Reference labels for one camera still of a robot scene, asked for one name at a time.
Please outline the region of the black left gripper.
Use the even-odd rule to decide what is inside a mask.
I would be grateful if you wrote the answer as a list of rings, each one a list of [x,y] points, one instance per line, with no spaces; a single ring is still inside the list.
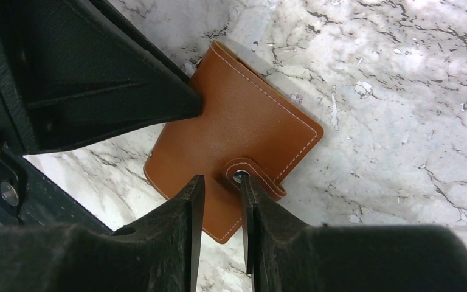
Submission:
[[[0,1],[0,153],[75,150],[197,117],[188,82],[108,1]]]

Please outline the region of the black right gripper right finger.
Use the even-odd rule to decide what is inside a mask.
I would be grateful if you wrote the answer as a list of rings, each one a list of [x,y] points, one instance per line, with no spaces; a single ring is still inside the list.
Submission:
[[[436,225],[310,226],[239,177],[254,291],[467,291],[467,249]]]

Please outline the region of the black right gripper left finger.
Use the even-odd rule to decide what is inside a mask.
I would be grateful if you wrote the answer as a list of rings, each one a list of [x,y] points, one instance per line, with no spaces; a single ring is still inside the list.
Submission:
[[[79,224],[0,227],[0,291],[195,291],[205,179],[102,235]]]

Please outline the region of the brown leather card holder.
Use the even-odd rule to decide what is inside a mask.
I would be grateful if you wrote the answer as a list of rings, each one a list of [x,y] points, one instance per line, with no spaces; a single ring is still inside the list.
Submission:
[[[282,181],[321,140],[323,128],[219,41],[189,85],[203,98],[202,114],[164,125],[144,174],[166,199],[203,175],[202,228],[224,244],[242,225],[235,172],[256,177],[279,200],[286,195]]]

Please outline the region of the black metal mounting rail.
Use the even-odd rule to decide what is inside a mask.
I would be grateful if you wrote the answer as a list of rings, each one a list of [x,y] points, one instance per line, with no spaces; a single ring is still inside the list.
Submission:
[[[112,233],[109,227],[21,155],[4,150],[0,162],[16,175],[19,204],[14,213],[22,225],[70,223],[80,224],[98,234]]]

